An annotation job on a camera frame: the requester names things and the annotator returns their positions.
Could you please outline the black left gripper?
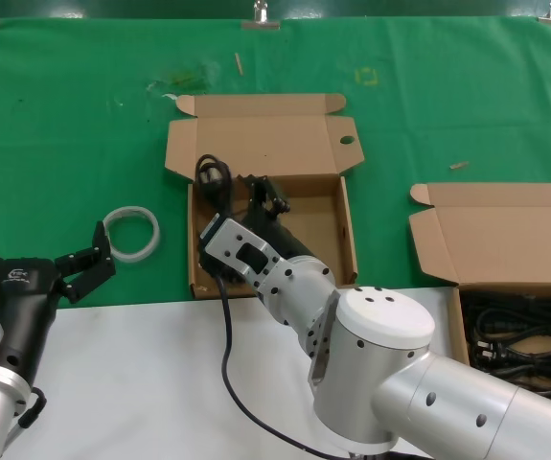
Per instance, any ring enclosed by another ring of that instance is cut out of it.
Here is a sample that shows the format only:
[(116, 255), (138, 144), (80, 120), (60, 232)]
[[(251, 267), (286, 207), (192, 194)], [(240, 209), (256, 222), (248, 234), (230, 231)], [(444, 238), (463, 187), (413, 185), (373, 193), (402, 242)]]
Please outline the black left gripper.
[(0, 367), (34, 382), (61, 295), (78, 303), (115, 274), (102, 221), (91, 246), (81, 251), (54, 261), (0, 259)]

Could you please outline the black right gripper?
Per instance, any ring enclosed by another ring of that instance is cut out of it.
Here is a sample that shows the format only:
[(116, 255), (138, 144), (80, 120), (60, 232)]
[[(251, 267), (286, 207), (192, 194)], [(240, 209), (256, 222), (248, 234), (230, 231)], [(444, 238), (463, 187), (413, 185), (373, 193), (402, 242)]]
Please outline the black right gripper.
[[(241, 224), (266, 241), (282, 258), (289, 260), (313, 253), (280, 222), (278, 216), (290, 211), (287, 196), (281, 187), (266, 176), (247, 176), (248, 210)], [(265, 204), (271, 203), (269, 210)]]

